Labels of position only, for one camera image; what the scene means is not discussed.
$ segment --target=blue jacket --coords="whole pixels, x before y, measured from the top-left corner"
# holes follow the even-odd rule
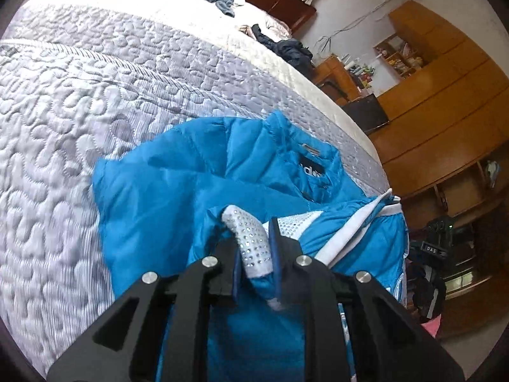
[[[208,117],[180,124],[120,161],[99,160],[93,188],[116,296],[147,271],[176,274],[209,254],[218,239],[231,234],[221,222],[228,205],[262,223],[322,211],[301,237],[303,251],[316,255],[375,199],[345,173],[336,148],[278,111],[265,121]],[[334,269],[347,274],[367,269],[394,291],[403,274],[405,221],[400,213],[375,218],[392,203],[391,198],[377,203],[362,224],[362,240]],[[252,284],[242,286],[235,311],[212,312],[210,380],[302,380],[299,313],[274,312],[257,293],[256,280]]]

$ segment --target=pink fabric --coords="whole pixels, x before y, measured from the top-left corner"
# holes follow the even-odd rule
[[[442,320],[442,315],[437,316],[433,320],[430,320],[428,323],[423,323],[422,327],[425,328],[431,336],[436,338],[438,330],[440,328],[441,320]]]

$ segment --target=gray quilted bedding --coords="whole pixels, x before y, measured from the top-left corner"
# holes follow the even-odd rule
[[[281,109],[340,149],[369,195],[381,166],[308,101],[192,35],[99,8],[22,9],[0,42],[0,315],[45,375],[112,302],[90,176],[188,119]]]

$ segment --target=shelf with items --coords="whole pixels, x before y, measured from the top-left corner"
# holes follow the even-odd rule
[[[496,168],[494,183],[487,172],[489,163]],[[508,192],[509,142],[426,189],[403,197],[401,203],[411,230],[445,214],[454,217],[455,227],[459,227],[493,210]]]
[[[422,56],[397,34],[377,44],[374,49],[401,79],[410,77],[427,64]]]

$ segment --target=wooden desk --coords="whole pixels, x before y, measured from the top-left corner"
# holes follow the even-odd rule
[[[359,88],[350,77],[350,74],[345,70],[343,63],[341,63],[336,56],[329,56],[327,60],[316,67],[315,76],[312,81],[315,85],[320,85],[326,81],[332,81],[347,94],[348,101],[350,102],[361,97]],[[337,90],[329,85],[323,86],[321,90],[339,106],[348,103]]]

